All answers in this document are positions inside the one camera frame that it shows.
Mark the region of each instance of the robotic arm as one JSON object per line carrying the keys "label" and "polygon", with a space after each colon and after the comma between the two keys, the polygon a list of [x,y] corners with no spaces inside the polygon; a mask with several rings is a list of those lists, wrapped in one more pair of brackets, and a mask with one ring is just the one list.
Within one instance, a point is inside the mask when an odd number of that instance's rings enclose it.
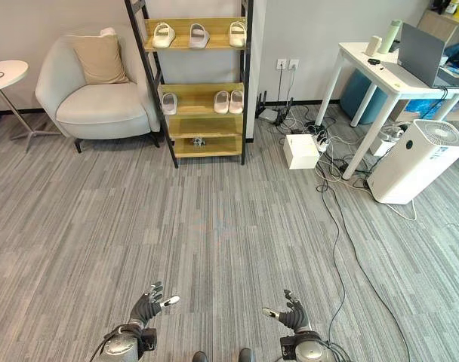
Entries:
{"label": "robotic arm", "polygon": [[146,351],[156,349],[156,329],[146,327],[163,308],[179,302],[179,296],[172,296],[164,302],[162,283],[150,286],[132,308],[127,324],[117,326],[103,337],[90,361],[95,362],[137,362]]}
{"label": "robotic arm", "polygon": [[344,362],[350,361],[347,353],[339,346],[323,341],[317,332],[312,331],[307,311],[300,300],[290,291],[285,291],[290,311],[278,312],[263,308],[263,314],[275,318],[294,331],[293,336],[280,338],[283,360],[297,362]]}

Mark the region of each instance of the laptop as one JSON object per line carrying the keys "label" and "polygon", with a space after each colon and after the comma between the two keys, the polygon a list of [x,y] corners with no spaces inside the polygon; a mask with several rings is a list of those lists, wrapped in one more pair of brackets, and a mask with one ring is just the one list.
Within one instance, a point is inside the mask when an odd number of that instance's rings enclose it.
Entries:
{"label": "laptop", "polygon": [[459,88],[459,79],[439,67],[445,42],[403,23],[398,64],[431,88]]}

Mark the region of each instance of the baseboard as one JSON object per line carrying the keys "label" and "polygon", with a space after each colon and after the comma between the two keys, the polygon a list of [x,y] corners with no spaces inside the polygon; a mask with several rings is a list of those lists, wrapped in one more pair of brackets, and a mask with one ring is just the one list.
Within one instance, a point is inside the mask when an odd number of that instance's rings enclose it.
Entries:
{"label": "baseboard", "polygon": [[[22,115],[26,113],[45,113],[43,108],[28,108],[28,109],[18,109],[18,112]],[[6,111],[0,111],[0,115],[13,115],[13,112],[10,109]]]}
{"label": "baseboard", "polygon": [[[330,104],[339,104],[340,100],[330,100]],[[317,104],[322,104],[322,100],[294,100],[291,103],[293,106],[314,106]],[[280,100],[279,102],[272,101],[272,102],[265,102],[265,106],[286,106],[287,103],[284,100]]]}

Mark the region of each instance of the black shoe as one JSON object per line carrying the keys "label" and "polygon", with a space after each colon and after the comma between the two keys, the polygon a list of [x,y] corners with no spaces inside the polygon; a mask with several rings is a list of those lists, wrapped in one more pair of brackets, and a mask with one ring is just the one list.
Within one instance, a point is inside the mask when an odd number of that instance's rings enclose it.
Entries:
{"label": "black shoe", "polygon": [[193,362],[208,362],[208,358],[204,352],[197,351],[193,356]]}
{"label": "black shoe", "polygon": [[254,354],[250,348],[243,348],[239,352],[238,362],[254,362]]}

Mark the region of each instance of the air purifier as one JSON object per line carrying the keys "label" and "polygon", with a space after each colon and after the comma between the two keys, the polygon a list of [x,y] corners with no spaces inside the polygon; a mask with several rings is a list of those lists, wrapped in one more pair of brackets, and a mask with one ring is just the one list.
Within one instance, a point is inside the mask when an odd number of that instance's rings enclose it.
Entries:
{"label": "air purifier", "polygon": [[375,200],[407,204],[459,158],[459,132],[442,121],[416,120],[367,182]]}

